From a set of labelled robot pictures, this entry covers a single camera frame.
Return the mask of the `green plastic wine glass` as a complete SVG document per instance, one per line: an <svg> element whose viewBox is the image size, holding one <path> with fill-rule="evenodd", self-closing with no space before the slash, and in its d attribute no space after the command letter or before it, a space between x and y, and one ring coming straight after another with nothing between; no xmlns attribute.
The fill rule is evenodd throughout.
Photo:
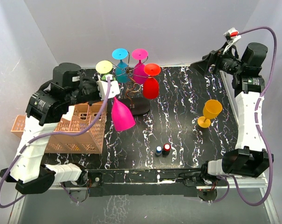
<svg viewBox="0 0 282 224"><path fill-rule="evenodd" d="M106 75L110 74L113 64L108 60L103 60L96 64L95 69L101 75L101 80L106 81Z"/></svg>

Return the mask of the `blue plastic wine glass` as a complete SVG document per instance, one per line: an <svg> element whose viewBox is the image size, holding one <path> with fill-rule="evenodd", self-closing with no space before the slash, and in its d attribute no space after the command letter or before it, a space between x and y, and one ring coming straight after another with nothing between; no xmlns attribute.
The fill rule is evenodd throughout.
<svg viewBox="0 0 282 224"><path fill-rule="evenodd" d="M124 48L118 48L118 49L115 49L112 52L113 59L119 60L119 63L117 64L116 71L115 71L116 80L119 83L128 82L128 76L127 76L127 73L126 73L127 64L125 62L123 62L123 60L127 56L128 56L128 51Z"/></svg>

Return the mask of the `orange plastic wine glass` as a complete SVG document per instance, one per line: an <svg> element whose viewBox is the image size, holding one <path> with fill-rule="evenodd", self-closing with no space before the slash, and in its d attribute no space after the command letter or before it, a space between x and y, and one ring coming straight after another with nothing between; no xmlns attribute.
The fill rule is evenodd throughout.
<svg viewBox="0 0 282 224"><path fill-rule="evenodd" d="M203 108L203 116L197 119L197 124L201 128L208 128L211 125L211 120L216 118L223 110L222 104L214 99L208 100Z"/></svg>

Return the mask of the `magenta plastic wine glass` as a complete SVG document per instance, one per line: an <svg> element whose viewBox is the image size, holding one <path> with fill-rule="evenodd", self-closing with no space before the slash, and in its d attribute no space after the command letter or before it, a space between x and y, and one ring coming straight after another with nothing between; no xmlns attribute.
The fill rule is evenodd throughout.
<svg viewBox="0 0 282 224"><path fill-rule="evenodd" d="M144 84L148 76L144 72L145 65L142 61L148 58L148 52L145 49L135 49L132 57L139 61L133 70L133 80L138 84Z"/></svg>

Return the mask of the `red plastic wine glass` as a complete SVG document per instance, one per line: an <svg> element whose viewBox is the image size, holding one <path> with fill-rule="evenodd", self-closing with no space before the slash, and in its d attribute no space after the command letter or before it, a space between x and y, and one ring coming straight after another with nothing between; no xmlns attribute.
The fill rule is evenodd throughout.
<svg viewBox="0 0 282 224"><path fill-rule="evenodd" d="M155 63L149 63L144 67L144 72L148 78L143 85L143 96L147 99L155 99L159 95L159 83L155 76L160 74L161 68Z"/></svg>

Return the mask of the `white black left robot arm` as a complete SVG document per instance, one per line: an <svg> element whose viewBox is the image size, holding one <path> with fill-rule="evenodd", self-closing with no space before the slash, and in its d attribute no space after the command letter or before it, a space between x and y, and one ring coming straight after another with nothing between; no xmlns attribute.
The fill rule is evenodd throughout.
<svg viewBox="0 0 282 224"><path fill-rule="evenodd" d="M15 161L0 176L14 182L23 195L41 194L53 184L74 182L84 186L88 174L76 164L43 165L41 163L50 136L69 107L86 102L99 102L98 86L93 78L82 77L81 67L61 63L53 69L52 79L32 94L26 108L25 127Z"/></svg>

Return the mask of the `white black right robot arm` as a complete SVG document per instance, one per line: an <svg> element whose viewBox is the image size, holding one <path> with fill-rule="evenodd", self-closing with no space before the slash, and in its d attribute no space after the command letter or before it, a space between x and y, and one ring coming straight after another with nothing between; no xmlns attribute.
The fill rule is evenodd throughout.
<svg viewBox="0 0 282 224"><path fill-rule="evenodd" d="M239 57L235 46L224 44L194 62L190 67L206 75L213 65L212 73L223 71L233 76L232 87L238 109L238 138L235 149L225 153L220 160L209 161L200 173L200 181L211 185L220 175L259 177L271 168L274 156L266 149L262 131L262 96L265 81L259 72L267 56L267 46L251 42L243 56Z"/></svg>

